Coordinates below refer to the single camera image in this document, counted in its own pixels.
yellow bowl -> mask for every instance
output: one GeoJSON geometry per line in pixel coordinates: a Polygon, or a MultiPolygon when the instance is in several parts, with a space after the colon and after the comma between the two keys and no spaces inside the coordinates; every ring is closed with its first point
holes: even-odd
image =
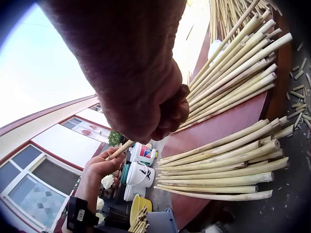
{"type": "Polygon", "coordinates": [[[147,212],[152,211],[152,203],[150,200],[140,197],[139,194],[136,194],[133,200],[131,213],[130,213],[130,224],[132,225],[135,221],[135,218],[138,212],[142,209],[142,207],[146,205],[147,212]]]}

wooden table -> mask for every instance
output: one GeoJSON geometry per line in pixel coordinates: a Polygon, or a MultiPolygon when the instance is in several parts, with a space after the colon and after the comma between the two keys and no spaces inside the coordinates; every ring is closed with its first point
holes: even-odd
{"type": "MultiPolygon", "coordinates": [[[[280,36],[288,33],[288,27],[282,22],[278,15],[275,17],[276,28],[283,30],[280,36]]],[[[201,52],[193,72],[193,77],[207,62],[207,53],[210,46],[209,28],[201,48],[201,52]]],[[[288,86],[289,71],[291,67],[291,46],[284,45],[279,49],[277,79],[274,89],[262,93],[216,117],[206,120],[186,130],[171,134],[162,151],[162,157],[179,154],[213,142],[256,123],[260,118],[269,115],[269,119],[275,119],[283,114],[285,93],[288,86]]],[[[177,194],[170,194],[172,207],[175,215],[178,230],[183,229],[199,212],[209,203],[210,200],[191,198],[177,194]]]]}

bundle of reed stalks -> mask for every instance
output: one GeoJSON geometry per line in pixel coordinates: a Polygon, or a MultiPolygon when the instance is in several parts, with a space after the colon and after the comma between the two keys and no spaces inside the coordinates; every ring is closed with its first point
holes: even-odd
{"type": "Polygon", "coordinates": [[[134,223],[131,225],[129,232],[134,233],[144,233],[147,232],[147,228],[149,227],[148,221],[146,221],[146,216],[148,212],[146,212],[147,207],[144,205],[141,210],[136,215],[136,219],[134,223]]]}
{"type": "Polygon", "coordinates": [[[287,123],[286,116],[272,122],[260,120],[217,141],[163,158],[154,188],[213,200],[269,198],[272,190],[258,192],[256,184],[273,181],[272,171],[288,166],[278,141],[293,133],[294,125],[282,129],[287,123]]]}
{"type": "Polygon", "coordinates": [[[250,4],[189,84],[189,116],[176,132],[210,119],[274,87],[274,71],[277,68],[273,63],[276,58],[274,51],[291,41],[292,36],[288,33],[276,41],[270,39],[281,30],[267,34],[276,24],[273,19],[264,23],[270,14],[269,10],[262,15],[255,13],[223,53],[217,56],[259,2],[254,0],[250,4]]]}
{"type": "MultiPolygon", "coordinates": [[[[213,43],[220,36],[221,40],[224,40],[252,2],[251,0],[210,0],[210,43],[213,43]]],[[[261,16],[261,13],[265,10],[270,10],[268,2],[259,0],[255,7],[248,12],[242,24],[230,36],[228,43],[235,39],[256,13],[261,16]]]]}

building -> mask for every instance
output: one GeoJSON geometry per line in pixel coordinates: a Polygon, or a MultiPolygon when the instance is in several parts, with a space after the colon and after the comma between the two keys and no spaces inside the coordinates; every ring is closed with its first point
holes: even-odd
{"type": "Polygon", "coordinates": [[[55,231],[86,162],[109,146],[110,131],[96,95],[0,128],[0,208],[9,224],[55,231]]]}

sky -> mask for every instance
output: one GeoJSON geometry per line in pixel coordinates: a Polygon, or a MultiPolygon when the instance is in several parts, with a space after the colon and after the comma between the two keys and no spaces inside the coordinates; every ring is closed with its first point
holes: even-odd
{"type": "Polygon", "coordinates": [[[92,94],[76,58],[34,4],[0,48],[0,127],[92,94]]]}

